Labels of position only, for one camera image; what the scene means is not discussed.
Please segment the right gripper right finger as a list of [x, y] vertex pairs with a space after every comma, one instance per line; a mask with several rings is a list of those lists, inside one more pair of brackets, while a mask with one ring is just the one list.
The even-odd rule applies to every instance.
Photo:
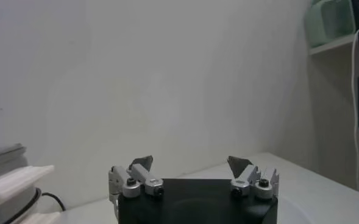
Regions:
[[279, 173], [277, 169], [258, 166], [244, 158], [229, 156], [229, 167], [233, 173], [230, 181], [230, 193], [233, 198], [253, 195], [259, 200], [271, 200], [279, 196]]

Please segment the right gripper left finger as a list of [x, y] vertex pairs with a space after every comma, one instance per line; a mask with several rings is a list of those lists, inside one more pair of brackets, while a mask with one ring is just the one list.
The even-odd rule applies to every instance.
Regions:
[[162, 198], [165, 193], [163, 180], [150, 173], [153, 156], [135, 158], [128, 168], [112, 166], [108, 172], [109, 200], [114, 203], [122, 195], [125, 198], [137, 198], [144, 193], [154, 198]]

